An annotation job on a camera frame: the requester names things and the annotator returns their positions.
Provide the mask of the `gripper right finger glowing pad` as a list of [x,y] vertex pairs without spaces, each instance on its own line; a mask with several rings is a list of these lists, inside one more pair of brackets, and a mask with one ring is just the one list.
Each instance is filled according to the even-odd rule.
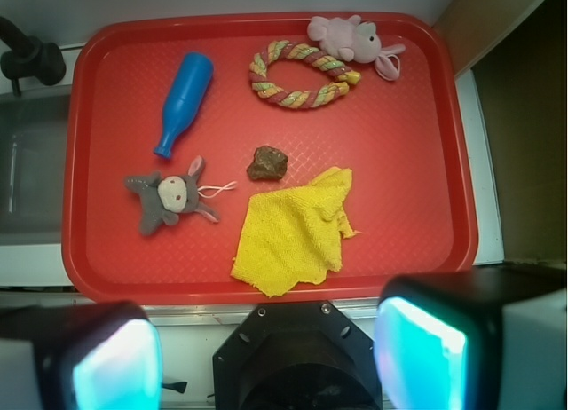
[[384,287],[374,358],[397,409],[564,409],[567,273],[502,264]]

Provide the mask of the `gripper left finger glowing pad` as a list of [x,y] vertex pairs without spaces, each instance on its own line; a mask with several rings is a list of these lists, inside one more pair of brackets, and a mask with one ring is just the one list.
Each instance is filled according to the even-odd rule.
[[1,310],[3,409],[157,409],[159,334],[132,302]]

